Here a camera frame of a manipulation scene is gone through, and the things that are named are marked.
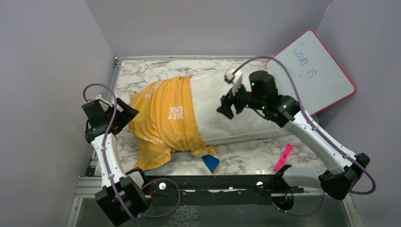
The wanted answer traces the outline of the yellow Mickey Mouse pillowcase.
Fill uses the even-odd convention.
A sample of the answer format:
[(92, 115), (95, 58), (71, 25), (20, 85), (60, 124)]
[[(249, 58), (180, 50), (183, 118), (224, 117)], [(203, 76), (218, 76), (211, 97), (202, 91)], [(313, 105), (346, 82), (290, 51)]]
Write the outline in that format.
[(217, 173), (216, 149), (204, 142), (198, 130), (190, 78), (156, 81), (132, 93), (130, 106), (139, 112), (128, 126), (139, 147), (136, 167), (155, 169), (169, 162), (174, 152), (190, 152)]

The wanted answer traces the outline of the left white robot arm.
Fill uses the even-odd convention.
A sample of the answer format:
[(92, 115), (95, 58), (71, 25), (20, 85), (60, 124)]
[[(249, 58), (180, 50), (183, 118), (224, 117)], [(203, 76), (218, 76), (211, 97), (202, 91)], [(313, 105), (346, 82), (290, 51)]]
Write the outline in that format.
[(144, 194), (149, 183), (144, 172), (135, 168), (133, 177), (126, 175), (117, 151), (117, 134), (139, 112), (120, 98), (116, 101), (121, 111), (102, 99), (88, 101), (82, 109), (88, 117), (85, 139), (96, 152), (101, 170), (101, 190), (95, 200), (118, 227), (146, 211), (150, 203)]

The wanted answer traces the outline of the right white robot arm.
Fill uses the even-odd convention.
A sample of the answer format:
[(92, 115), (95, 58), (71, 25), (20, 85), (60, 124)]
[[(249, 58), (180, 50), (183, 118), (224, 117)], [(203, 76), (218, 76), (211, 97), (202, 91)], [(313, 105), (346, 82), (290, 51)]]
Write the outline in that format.
[(325, 164), (324, 168), (282, 167), (273, 179), (273, 187), (285, 192), (290, 187), (306, 186), (322, 189), (334, 199), (342, 200), (351, 192), (363, 175), (370, 158), (340, 145), (331, 135), (319, 128), (311, 116), (300, 108), (291, 96), (280, 95), (274, 77), (260, 70), (250, 74), (251, 90), (242, 84), (242, 75), (227, 71), (224, 81), (231, 84), (226, 95), (220, 99), (217, 112), (229, 119), (245, 108), (261, 111), (261, 117), (276, 123), (300, 139)]

